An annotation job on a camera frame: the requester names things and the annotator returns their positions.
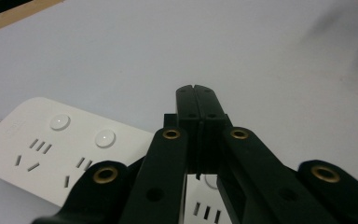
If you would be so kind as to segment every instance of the wooden edge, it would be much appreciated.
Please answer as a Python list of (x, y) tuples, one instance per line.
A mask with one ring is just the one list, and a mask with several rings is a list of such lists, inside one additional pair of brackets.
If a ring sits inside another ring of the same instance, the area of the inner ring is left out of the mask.
[(13, 7), (0, 13), (0, 29), (61, 2), (63, 0), (33, 0), (18, 7)]

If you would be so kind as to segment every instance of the white power strip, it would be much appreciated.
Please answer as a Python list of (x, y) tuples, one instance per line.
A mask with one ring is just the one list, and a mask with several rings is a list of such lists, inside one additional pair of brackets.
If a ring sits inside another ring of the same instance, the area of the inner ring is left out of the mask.
[[(131, 165), (151, 143), (148, 133), (123, 123), (34, 98), (0, 123), (0, 178), (62, 206), (79, 177), (99, 161)], [(213, 176), (188, 177), (185, 223), (230, 223)]]

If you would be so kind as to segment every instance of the power strip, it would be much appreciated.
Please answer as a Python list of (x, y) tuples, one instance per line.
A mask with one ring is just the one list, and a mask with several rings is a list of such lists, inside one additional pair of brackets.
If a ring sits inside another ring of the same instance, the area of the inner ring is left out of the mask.
[[(92, 164), (131, 165), (146, 154), (152, 138), (123, 123), (33, 98), (0, 123), (0, 178), (62, 206)], [(230, 223), (214, 186), (212, 175), (201, 181), (188, 177), (185, 223)]]

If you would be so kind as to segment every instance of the white table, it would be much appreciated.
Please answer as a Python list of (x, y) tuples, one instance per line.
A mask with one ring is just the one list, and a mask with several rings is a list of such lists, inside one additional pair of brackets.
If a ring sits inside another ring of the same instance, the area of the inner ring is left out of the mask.
[[(358, 178), (358, 1), (66, 0), (0, 30), (0, 119), (44, 96), (155, 132), (187, 84), (287, 166)], [(58, 209), (0, 180), (0, 223)]]

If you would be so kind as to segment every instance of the black mechanical arm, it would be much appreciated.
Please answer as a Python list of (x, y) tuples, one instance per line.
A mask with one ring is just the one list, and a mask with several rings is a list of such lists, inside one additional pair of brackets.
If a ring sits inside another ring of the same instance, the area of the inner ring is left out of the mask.
[(339, 167), (287, 168), (252, 131), (231, 124), (211, 89), (184, 86), (176, 103), (144, 158), (93, 165), (60, 212), (34, 224), (183, 223), (187, 174), (218, 176), (233, 224), (358, 224), (358, 181)]

